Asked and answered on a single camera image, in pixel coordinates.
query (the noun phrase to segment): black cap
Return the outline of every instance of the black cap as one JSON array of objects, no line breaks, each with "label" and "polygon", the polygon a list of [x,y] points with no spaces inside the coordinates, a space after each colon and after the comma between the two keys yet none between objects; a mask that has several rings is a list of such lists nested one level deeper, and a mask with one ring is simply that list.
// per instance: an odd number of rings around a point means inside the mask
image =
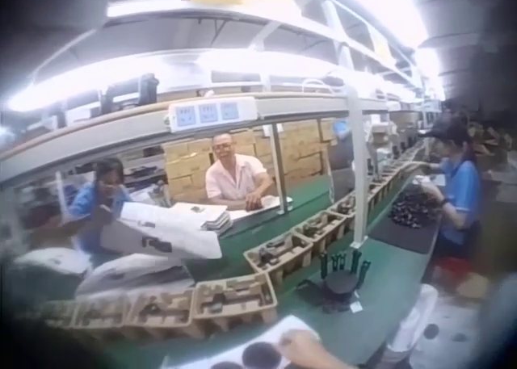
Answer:
[{"label": "black cap", "polygon": [[421,137],[434,137],[442,141],[452,140],[457,145],[472,141],[467,127],[455,118],[437,120],[433,128],[429,132],[422,134]]}]

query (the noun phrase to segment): overhead shelf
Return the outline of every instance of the overhead shelf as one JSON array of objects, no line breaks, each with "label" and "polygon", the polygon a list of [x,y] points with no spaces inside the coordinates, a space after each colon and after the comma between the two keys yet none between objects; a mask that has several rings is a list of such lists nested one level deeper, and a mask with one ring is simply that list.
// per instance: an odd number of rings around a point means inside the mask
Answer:
[{"label": "overhead shelf", "polygon": [[[114,156],[121,150],[160,145],[171,140],[209,137],[230,129],[262,124],[343,117],[349,109],[346,98],[328,94],[251,95],[256,98],[260,118],[253,122],[197,128],[173,134],[164,122],[168,106],[173,103],[167,102],[116,112],[84,124],[50,132],[0,154],[0,186],[24,184],[35,177],[40,178],[63,170],[66,166]],[[231,97],[234,96],[214,96],[213,99]],[[381,100],[365,99],[361,100],[361,104],[367,113],[387,111],[385,102]]]},{"label": "overhead shelf", "polygon": [[[382,57],[375,54],[370,48],[366,47],[365,45],[361,44],[360,42],[357,42],[356,40],[351,39],[349,36],[346,36],[344,34],[340,34],[337,31],[333,31],[331,28],[320,24],[318,22],[315,22],[311,19],[307,19],[302,17],[301,15],[285,15],[282,17],[281,20],[277,18],[274,15],[269,15],[266,10],[261,11],[258,13],[256,10],[246,9],[245,7],[240,6],[209,6],[206,4],[196,3],[196,2],[189,2],[189,1],[183,1],[183,0],[177,0],[174,1],[174,4],[171,4],[167,8],[167,10],[160,12],[154,12],[154,15],[163,15],[163,14],[170,14],[170,15],[189,15],[189,17],[196,15],[200,18],[222,18],[227,20],[239,20],[239,19],[246,19],[253,21],[254,23],[263,23],[264,26],[270,26],[270,31],[265,31],[263,36],[270,35],[277,27],[288,27],[292,31],[297,33],[306,33],[312,36],[320,36],[322,38],[327,38],[328,40],[333,40],[334,42],[338,44],[346,45],[365,56],[373,59],[374,61],[377,61],[379,64],[384,66],[386,69],[392,71],[393,73],[397,74],[399,77],[401,77],[403,80],[405,80],[407,83],[412,85],[414,88],[422,88],[422,85],[415,80],[414,78],[408,76],[406,73],[402,72],[400,69],[398,69],[394,63],[391,63],[389,61],[386,61]],[[148,20],[149,13],[144,14],[135,14],[135,15],[128,15],[121,18],[113,19],[108,26],[113,26],[117,24],[126,23],[128,21],[134,21],[136,18],[142,17],[142,20]]]}]

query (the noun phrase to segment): sticker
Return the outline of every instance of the sticker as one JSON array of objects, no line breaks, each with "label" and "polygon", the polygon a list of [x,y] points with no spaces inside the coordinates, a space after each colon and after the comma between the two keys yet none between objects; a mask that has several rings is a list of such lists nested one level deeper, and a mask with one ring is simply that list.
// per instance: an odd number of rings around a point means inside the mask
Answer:
[{"label": "sticker", "polygon": [[350,305],[350,310],[355,314],[356,312],[363,311],[363,306],[361,306],[360,302],[354,302]]}]

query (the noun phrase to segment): man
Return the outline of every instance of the man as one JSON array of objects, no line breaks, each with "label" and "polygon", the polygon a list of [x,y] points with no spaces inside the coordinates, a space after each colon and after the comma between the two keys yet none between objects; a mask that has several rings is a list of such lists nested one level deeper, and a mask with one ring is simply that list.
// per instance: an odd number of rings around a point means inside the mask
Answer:
[{"label": "man", "polygon": [[260,160],[236,154],[228,133],[214,136],[212,149],[218,161],[206,173],[207,197],[230,210],[260,209],[261,198],[273,184]]}]

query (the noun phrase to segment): power socket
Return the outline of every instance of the power socket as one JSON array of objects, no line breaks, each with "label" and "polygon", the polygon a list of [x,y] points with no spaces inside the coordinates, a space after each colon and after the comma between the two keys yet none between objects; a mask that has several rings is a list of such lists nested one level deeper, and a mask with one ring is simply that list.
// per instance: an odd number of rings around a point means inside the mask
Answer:
[{"label": "power socket", "polygon": [[219,120],[217,104],[203,104],[198,107],[200,113],[200,123],[216,123]]},{"label": "power socket", "polygon": [[223,120],[238,120],[239,107],[237,103],[221,103],[221,117]]},{"label": "power socket", "polygon": [[178,127],[189,127],[192,125],[196,125],[195,108],[192,106],[177,107],[176,120]]}]

